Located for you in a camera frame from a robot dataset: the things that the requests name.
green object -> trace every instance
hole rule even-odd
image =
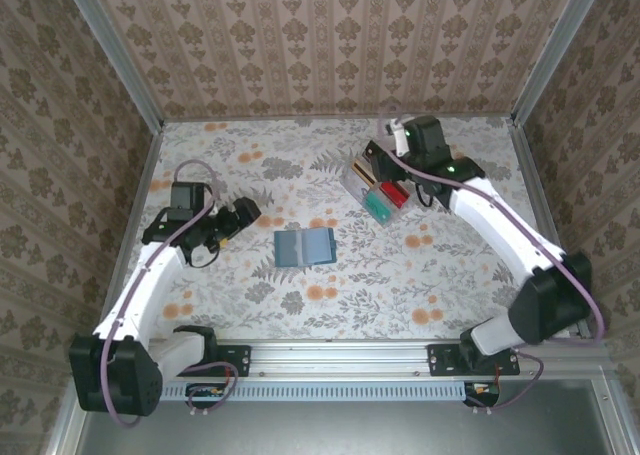
[[[364,208],[379,223],[385,224],[391,218],[391,210],[374,192],[369,192],[364,199]]]

gray floor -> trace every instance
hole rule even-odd
[[[78,453],[603,455],[611,451],[597,413],[582,382],[540,383],[490,416],[461,403],[236,402],[205,417],[166,403],[129,431],[90,415]]]

floral wallpaper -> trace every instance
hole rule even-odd
[[[101,0],[165,118],[509,112],[567,0]]]
[[[473,154],[533,223],[505,119],[441,120],[454,156]],[[377,136],[376,119],[167,124],[139,238],[169,203],[175,167],[190,158],[214,167],[223,203],[248,196],[263,215],[214,265],[179,276],[155,336],[193,323],[220,339],[458,337],[506,310],[517,288],[511,274],[463,220],[436,202],[382,228],[342,187],[344,165]],[[184,180],[206,178],[198,166],[181,171]],[[320,226],[334,230],[337,263],[274,267],[274,230]],[[201,256],[196,264],[209,254]]]
[[[150,134],[72,0],[0,0],[0,452],[38,453]]]
[[[593,263],[640,422],[640,0],[596,0],[525,129],[562,242]]]

